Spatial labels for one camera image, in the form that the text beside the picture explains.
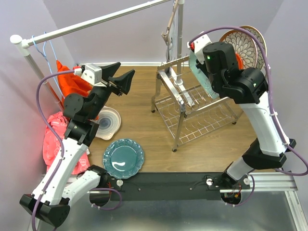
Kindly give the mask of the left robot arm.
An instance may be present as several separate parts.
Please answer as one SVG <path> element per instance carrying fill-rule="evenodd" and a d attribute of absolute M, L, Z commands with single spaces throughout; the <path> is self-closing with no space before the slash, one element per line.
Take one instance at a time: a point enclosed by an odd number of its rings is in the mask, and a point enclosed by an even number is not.
<path fill-rule="evenodd" d="M 31 226 L 35 231 L 39 219 L 55 229 L 61 226 L 71 207 L 92 189 L 113 191 L 108 186 L 105 169 L 92 165 L 75 182 L 67 184 L 71 173 L 80 157 L 91 145 L 99 124 L 94 122 L 105 106 L 111 93 L 118 96 L 128 94 L 135 70 L 130 70 L 119 77 L 115 73 L 120 62 L 107 66 L 87 64 L 76 66 L 72 70 L 53 73 L 44 77 L 38 84 L 36 96 L 41 85 L 48 79 L 65 74 L 73 74 L 93 86 L 87 97 L 71 93 L 64 99 L 63 115 L 69 119 L 64 138 L 50 131 L 60 143 L 59 152 L 40 184 L 31 194 L 23 194 L 20 205 L 31 215 Z"/>

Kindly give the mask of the teal scalloped plate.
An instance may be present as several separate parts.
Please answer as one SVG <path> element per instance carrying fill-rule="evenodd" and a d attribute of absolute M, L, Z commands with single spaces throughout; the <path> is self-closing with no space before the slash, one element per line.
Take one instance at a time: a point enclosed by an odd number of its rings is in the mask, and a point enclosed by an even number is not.
<path fill-rule="evenodd" d="M 107 173 L 118 179 L 135 176 L 144 163 L 144 150 L 131 139 L 112 142 L 103 153 L 103 165 Z"/>

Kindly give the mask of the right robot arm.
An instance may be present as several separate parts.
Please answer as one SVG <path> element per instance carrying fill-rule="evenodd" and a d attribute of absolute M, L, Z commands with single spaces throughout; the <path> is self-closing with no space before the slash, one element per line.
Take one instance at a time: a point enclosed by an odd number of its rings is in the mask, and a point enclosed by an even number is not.
<path fill-rule="evenodd" d="M 238 104 L 247 115 L 257 138 L 246 152 L 232 162 L 219 177 L 219 182 L 231 189 L 253 170 L 281 168 L 286 161 L 285 153 L 295 147 L 294 139 L 281 138 L 270 112 L 268 84 L 263 73 L 254 67 L 239 69 L 234 48 L 225 42 L 214 42 L 203 50 L 205 63 L 202 70 L 207 74 L 211 87 L 220 97 L 228 97 Z"/>

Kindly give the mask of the orange plate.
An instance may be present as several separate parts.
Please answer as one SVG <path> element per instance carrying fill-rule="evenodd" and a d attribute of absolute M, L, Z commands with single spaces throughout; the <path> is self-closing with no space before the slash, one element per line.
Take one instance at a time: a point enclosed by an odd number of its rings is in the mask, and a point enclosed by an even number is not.
<path fill-rule="evenodd" d="M 235 53 L 235 56 L 236 56 L 236 60 L 237 60 L 237 63 L 238 63 L 238 68 L 243 69 L 243 61 L 242 61 L 240 55 L 238 53 Z"/>

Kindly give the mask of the light blue divided tray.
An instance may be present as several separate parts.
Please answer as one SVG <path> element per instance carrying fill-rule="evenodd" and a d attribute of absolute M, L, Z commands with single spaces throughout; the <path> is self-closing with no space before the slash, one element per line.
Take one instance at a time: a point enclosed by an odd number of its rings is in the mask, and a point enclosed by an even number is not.
<path fill-rule="evenodd" d="M 195 54 L 190 51 L 189 55 L 189 68 L 191 72 L 194 74 L 200 85 L 203 87 L 207 95 L 212 99 L 219 98 L 219 95 L 212 90 L 211 83 L 207 78 L 206 74 L 204 74 L 199 68 L 197 68 L 197 57 Z"/>

